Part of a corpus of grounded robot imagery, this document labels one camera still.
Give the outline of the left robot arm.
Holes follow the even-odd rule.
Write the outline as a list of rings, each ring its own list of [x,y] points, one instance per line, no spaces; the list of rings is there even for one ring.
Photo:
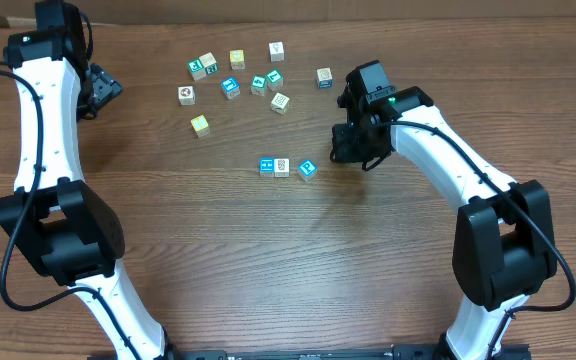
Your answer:
[[[4,49],[21,105],[21,155],[13,192],[0,198],[0,226],[9,237],[2,299],[31,312],[75,295],[116,358],[174,359],[176,348],[127,274],[119,218],[86,184],[80,164],[78,121],[95,118],[122,87],[92,63],[92,28],[76,6],[39,1],[35,16],[36,30],[10,36]],[[15,303],[7,290],[13,249],[63,292],[34,306]]]

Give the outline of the blue letter P block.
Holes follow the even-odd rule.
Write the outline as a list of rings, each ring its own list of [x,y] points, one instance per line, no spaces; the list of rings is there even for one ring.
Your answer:
[[[297,167],[299,176],[305,181],[310,181],[318,171],[317,165],[312,160],[304,160]]]

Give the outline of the blue arrows block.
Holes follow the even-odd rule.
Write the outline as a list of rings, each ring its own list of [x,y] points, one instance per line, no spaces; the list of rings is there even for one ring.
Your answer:
[[[261,177],[273,177],[274,172],[274,158],[261,158],[259,160],[259,174]]]

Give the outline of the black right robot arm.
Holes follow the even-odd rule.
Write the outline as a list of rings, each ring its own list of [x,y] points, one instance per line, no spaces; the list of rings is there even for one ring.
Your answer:
[[[397,90],[377,60],[345,79],[347,120],[332,129],[331,161],[370,171],[393,153],[415,164],[456,213],[452,268],[464,294],[436,359],[527,359],[502,338],[514,315],[556,274],[549,195],[497,170],[447,124],[420,88]]]

